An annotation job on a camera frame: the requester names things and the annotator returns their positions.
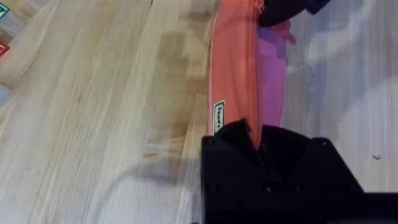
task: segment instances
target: pink cloth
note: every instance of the pink cloth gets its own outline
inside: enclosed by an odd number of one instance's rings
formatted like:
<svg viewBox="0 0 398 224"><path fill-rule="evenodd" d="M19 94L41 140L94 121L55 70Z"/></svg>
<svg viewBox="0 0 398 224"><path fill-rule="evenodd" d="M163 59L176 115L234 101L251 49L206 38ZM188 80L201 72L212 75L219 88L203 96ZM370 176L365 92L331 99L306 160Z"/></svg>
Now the pink cloth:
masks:
<svg viewBox="0 0 398 224"><path fill-rule="evenodd" d="M294 44L290 22L257 31L257 80L262 93L262 123L279 126L284 103L286 40Z"/></svg>

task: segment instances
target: black plastic bracket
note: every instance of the black plastic bracket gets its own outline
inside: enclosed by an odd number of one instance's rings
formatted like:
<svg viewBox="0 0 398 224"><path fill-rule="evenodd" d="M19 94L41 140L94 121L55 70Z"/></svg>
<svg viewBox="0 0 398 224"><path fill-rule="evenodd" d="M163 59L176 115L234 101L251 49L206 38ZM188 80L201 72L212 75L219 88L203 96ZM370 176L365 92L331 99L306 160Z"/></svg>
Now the black plastic bracket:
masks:
<svg viewBox="0 0 398 224"><path fill-rule="evenodd" d="M398 220L398 195L364 193L329 140L264 126L257 151L245 127L202 139L204 224Z"/></svg>
<svg viewBox="0 0 398 224"><path fill-rule="evenodd" d="M265 9L259 16L259 25L270 27L287 21L303 10L316 14L331 0L264 0Z"/></svg>

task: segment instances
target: wooden table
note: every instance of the wooden table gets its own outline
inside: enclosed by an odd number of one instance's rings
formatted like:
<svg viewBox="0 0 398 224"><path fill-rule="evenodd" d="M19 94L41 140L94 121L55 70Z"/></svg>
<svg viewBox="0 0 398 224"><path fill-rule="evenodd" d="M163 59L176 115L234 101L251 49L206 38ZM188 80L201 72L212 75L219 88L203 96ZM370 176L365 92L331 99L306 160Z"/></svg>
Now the wooden table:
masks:
<svg viewBox="0 0 398 224"><path fill-rule="evenodd" d="M397 8L334 0L293 21L283 125L331 138L366 190L398 189ZM37 13L0 59L0 223L200 221L215 11L51 0Z"/></svg>

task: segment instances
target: green marker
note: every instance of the green marker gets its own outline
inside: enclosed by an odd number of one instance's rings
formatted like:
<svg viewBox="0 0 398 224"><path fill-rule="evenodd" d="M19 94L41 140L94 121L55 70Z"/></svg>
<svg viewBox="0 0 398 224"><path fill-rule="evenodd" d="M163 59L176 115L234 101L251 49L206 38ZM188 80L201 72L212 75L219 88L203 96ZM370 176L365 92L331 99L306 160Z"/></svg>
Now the green marker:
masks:
<svg viewBox="0 0 398 224"><path fill-rule="evenodd" d="M0 2L0 19L7 14L10 9Z"/></svg>

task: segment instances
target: white label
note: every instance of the white label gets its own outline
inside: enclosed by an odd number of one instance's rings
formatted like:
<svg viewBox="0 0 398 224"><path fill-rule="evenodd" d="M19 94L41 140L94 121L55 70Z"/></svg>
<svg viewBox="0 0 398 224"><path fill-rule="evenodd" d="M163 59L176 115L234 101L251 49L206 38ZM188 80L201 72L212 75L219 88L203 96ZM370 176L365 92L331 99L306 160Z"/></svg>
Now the white label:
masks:
<svg viewBox="0 0 398 224"><path fill-rule="evenodd" d="M213 126L214 134L224 126L225 100L214 104Z"/></svg>

